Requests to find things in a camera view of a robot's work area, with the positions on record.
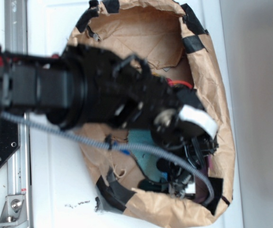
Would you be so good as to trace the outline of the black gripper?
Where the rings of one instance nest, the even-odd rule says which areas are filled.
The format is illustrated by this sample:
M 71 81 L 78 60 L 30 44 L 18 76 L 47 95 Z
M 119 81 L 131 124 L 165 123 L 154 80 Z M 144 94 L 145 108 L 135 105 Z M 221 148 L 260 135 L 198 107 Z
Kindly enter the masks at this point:
M 207 136 L 193 137 L 178 145 L 162 142 L 163 149 L 177 155 L 198 171 L 204 171 L 207 168 L 206 159 L 209 155 L 214 154 L 218 147 L 217 138 L 209 139 Z M 161 172 L 167 174 L 168 190 L 172 197 L 180 199 L 195 197 L 195 193 L 189 192 L 192 184 L 195 184 L 196 176 L 193 172 L 166 159 L 159 159 L 156 165 Z

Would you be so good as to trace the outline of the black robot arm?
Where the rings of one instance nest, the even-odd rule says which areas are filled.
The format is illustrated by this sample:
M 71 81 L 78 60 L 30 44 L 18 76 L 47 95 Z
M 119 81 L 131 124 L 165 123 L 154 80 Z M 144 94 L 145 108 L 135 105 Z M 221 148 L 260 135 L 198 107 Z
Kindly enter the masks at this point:
M 215 196 L 201 170 L 205 156 L 217 149 L 217 123 L 191 84 L 154 76 L 135 54 L 122 59 L 105 49 L 68 45 L 61 56 L 36 57 L 0 48 L 0 117 L 96 148 L 147 152 L 160 159 L 172 196 L 184 198 L 192 177 L 208 189 L 204 205 Z M 85 123 L 146 129 L 155 145 L 69 133 Z

